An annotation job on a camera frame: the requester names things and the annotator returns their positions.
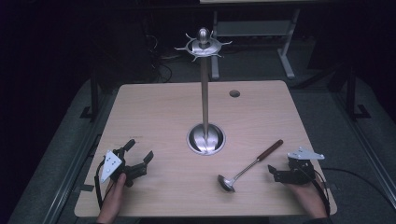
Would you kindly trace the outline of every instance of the dark background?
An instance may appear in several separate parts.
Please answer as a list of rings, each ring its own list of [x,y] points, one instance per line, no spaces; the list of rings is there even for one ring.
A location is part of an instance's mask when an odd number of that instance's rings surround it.
[[[1,1],[0,223],[7,222],[67,107],[92,71],[104,90],[150,82],[157,76],[150,65],[158,55],[183,47],[184,34],[210,27],[213,19],[210,10],[123,9],[136,2]],[[140,2],[145,6],[149,1]],[[157,7],[197,2],[150,3]],[[391,2],[303,8],[294,38],[317,39],[312,68],[351,64],[396,120],[396,11]],[[240,18],[236,9],[224,15]],[[262,11],[248,15],[262,18]],[[158,38],[158,52],[148,53],[151,43],[144,34]]]

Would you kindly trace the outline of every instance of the gray carpet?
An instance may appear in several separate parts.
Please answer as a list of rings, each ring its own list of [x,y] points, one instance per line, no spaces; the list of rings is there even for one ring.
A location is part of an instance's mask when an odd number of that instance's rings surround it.
[[[219,59],[219,81],[233,80],[284,80],[289,86],[309,79],[318,71],[307,70],[314,41],[295,41],[290,46],[288,56],[296,78],[285,77],[276,46],[261,46],[255,49],[225,50]],[[171,82],[200,81],[198,63],[191,62],[192,57],[181,53],[173,61],[166,61],[166,67],[160,67],[165,78],[171,75]],[[382,189],[373,165],[370,163],[356,127],[364,133],[367,141],[384,164],[389,176],[396,181],[396,125],[378,104],[370,87],[358,80],[357,104],[365,105],[371,119],[359,119],[351,122],[346,116],[345,90],[330,93],[326,89],[329,77],[314,83],[303,90],[291,90],[291,96],[297,106],[305,129],[316,152],[323,153],[326,160],[322,167],[346,169],[363,176]],[[35,175],[24,192],[9,223],[90,223],[94,218],[78,218],[74,215],[79,189],[91,165],[89,151],[96,137],[105,127],[106,119],[117,91],[100,93],[100,115],[95,122],[81,119],[79,115],[85,106],[90,105],[90,85],[81,87],[75,100],[55,134],[47,153]],[[87,160],[75,162],[75,155],[83,150]],[[334,223],[394,223],[396,213],[392,207],[372,187],[357,177],[337,172],[324,171],[328,185],[337,203],[337,213],[332,216]],[[60,186],[70,183],[71,191],[63,197]],[[270,217],[271,223],[302,223],[307,217]],[[136,218],[117,219],[116,223],[135,223]]]

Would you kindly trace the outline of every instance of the person's right hand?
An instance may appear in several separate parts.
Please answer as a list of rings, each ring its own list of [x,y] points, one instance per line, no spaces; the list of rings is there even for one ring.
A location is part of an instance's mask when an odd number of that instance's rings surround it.
[[[326,208],[314,184],[309,182],[304,185],[284,184],[297,198],[306,213],[312,218],[327,217]]]

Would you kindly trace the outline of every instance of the round metal base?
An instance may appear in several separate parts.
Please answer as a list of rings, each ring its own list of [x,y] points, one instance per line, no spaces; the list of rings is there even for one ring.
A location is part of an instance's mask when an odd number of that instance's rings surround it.
[[[219,152],[225,144],[224,131],[214,124],[208,126],[207,139],[204,138],[204,125],[198,124],[187,134],[187,143],[190,149],[204,156],[210,156]]]

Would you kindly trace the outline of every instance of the floor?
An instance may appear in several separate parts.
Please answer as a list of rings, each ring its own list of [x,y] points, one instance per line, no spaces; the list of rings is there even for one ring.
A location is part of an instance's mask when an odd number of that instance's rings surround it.
[[[293,80],[285,77],[277,58],[276,48],[279,46],[278,42],[268,41],[254,48],[233,46],[224,49],[220,52],[224,57],[219,59],[220,79],[217,81],[285,81],[312,146],[316,152],[327,157],[320,164],[327,168],[324,173],[337,203],[333,222],[394,223],[396,208],[383,195],[391,194],[384,186],[395,189],[395,123],[377,102],[371,88],[360,79],[357,80],[356,105],[364,105],[371,115],[370,119],[352,121],[347,116],[346,88],[337,93],[326,88],[332,75],[307,88],[294,89],[293,86],[320,72],[306,69],[315,40],[295,40],[291,43],[288,57],[296,75]],[[163,60],[159,66],[162,76],[156,81],[200,81],[199,62],[193,63],[192,57],[183,52],[173,56],[175,58]],[[81,119],[83,109],[91,105],[90,82],[81,86],[9,223],[95,221],[94,217],[76,217],[74,206],[116,97],[117,90],[100,92],[100,110],[96,120]],[[378,171],[381,167],[387,171],[385,174]],[[380,193],[357,175],[370,181],[380,189]],[[305,220],[306,216],[270,217],[270,222],[277,224],[302,223]],[[138,222],[139,218],[119,217],[116,220],[116,223]]]

